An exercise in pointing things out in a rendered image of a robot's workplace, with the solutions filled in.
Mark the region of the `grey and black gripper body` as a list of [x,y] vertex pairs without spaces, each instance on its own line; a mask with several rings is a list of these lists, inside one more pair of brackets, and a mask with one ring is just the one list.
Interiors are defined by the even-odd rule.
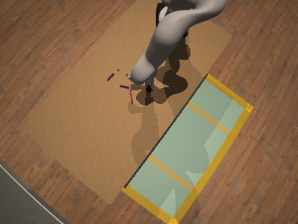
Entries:
[[147,79],[145,81],[145,86],[147,87],[148,85],[150,85],[151,87],[154,86],[154,79],[150,80],[150,79]]

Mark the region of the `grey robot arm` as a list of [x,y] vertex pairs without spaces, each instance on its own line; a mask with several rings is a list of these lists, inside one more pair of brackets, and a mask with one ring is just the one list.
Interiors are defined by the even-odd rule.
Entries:
[[218,16],[226,6],[226,0],[162,0],[162,3],[165,7],[160,11],[160,22],[147,50],[127,74],[127,79],[136,85],[156,77],[156,69],[169,57],[190,27]]

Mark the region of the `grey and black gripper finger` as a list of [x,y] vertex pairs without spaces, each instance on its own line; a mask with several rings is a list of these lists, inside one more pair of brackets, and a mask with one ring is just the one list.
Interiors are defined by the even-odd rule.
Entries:
[[147,90],[148,93],[150,93],[151,92],[151,86],[148,85],[148,88],[146,87],[146,90]]

